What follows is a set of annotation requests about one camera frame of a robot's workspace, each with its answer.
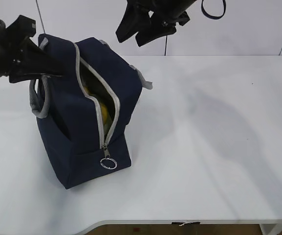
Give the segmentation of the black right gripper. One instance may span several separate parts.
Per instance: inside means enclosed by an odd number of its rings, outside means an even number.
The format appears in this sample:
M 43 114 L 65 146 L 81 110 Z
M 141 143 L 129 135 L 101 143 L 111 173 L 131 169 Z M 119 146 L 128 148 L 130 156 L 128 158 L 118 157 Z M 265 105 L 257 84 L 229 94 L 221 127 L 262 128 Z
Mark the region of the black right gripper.
M 176 23 L 185 25 L 190 17 L 186 12 L 189 0 L 128 0 L 123 18 L 116 30 L 119 43 L 134 34 L 142 47 L 158 38 L 176 33 Z M 149 11 L 160 18 L 150 18 Z

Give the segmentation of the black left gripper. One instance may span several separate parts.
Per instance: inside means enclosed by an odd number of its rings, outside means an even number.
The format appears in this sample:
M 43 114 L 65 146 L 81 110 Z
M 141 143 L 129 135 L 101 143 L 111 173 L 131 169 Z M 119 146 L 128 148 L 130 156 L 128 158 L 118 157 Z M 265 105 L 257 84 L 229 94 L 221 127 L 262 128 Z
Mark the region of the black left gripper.
M 44 37 L 37 46 L 30 40 L 35 34 L 34 19 L 19 15 L 9 26 L 0 19 L 0 77 L 8 76 L 15 84 L 63 75 L 63 65 L 45 51 L 49 40 Z

